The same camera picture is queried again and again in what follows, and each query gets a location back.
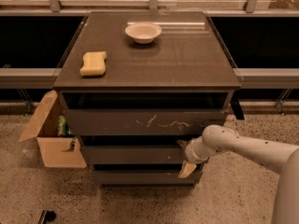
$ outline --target drawer front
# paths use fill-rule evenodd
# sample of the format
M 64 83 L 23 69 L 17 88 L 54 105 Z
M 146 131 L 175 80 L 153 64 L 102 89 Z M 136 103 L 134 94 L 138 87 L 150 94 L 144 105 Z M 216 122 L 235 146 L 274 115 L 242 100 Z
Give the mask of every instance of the drawer front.
M 93 178 L 101 186 L 190 186 L 199 182 L 202 171 L 192 173 L 188 178 L 178 178 L 178 172 L 93 172 Z
M 64 115 L 74 135 L 188 135 L 223 125 L 227 112 L 66 109 Z
M 84 160 L 92 164 L 182 163 L 183 149 L 178 147 L 81 147 Z

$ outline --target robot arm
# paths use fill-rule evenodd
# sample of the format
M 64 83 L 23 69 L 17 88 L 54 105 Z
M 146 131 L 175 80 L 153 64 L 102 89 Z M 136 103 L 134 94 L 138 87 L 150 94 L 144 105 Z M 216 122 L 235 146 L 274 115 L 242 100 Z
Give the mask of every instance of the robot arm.
M 280 174 L 272 223 L 299 223 L 299 146 L 244 137 L 218 125 L 206 127 L 199 138 L 178 143 L 186 156 L 180 178 L 191 174 L 196 163 L 225 151 L 233 151 Z

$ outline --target speckled floor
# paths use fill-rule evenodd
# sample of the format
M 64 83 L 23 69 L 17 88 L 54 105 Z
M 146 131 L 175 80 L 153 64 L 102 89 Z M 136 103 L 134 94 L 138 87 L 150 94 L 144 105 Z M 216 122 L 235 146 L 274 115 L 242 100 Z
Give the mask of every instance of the speckled floor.
M 241 135 L 299 145 L 299 104 L 280 116 L 271 103 L 242 103 L 245 120 L 225 126 Z M 194 188 L 105 188 L 88 169 L 44 168 L 35 140 L 18 143 L 29 120 L 22 105 L 0 104 L 0 223 L 270 223 L 278 175 L 225 153 L 210 159 Z

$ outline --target box flap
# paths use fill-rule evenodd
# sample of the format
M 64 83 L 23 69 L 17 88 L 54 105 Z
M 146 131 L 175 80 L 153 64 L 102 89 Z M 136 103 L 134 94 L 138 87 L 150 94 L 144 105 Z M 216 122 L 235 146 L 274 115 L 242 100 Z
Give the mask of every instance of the box flap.
M 78 139 L 75 148 L 70 148 L 73 138 L 37 138 L 41 157 L 45 167 L 51 168 L 85 168 L 86 162 L 80 152 Z
M 32 115 L 21 133 L 19 142 L 38 136 L 57 99 L 58 95 L 56 91 L 49 91 L 44 95 L 43 99 L 38 104 L 35 113 Z

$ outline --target cabinet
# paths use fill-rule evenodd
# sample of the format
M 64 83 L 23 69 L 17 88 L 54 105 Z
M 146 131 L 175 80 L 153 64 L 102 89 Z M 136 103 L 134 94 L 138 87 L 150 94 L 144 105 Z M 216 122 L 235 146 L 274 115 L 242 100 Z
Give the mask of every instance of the cabinet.
M 124 30 L 151 21 L 163 31 L 148 45 Z M 106 51 L 102 77 L 81 77 L 82 56 Z M 177 140 L 222 125 L 240 82 L 201 12 L 94 12 L 54 84 L 81 152 L 102 186 L 195 185 Z

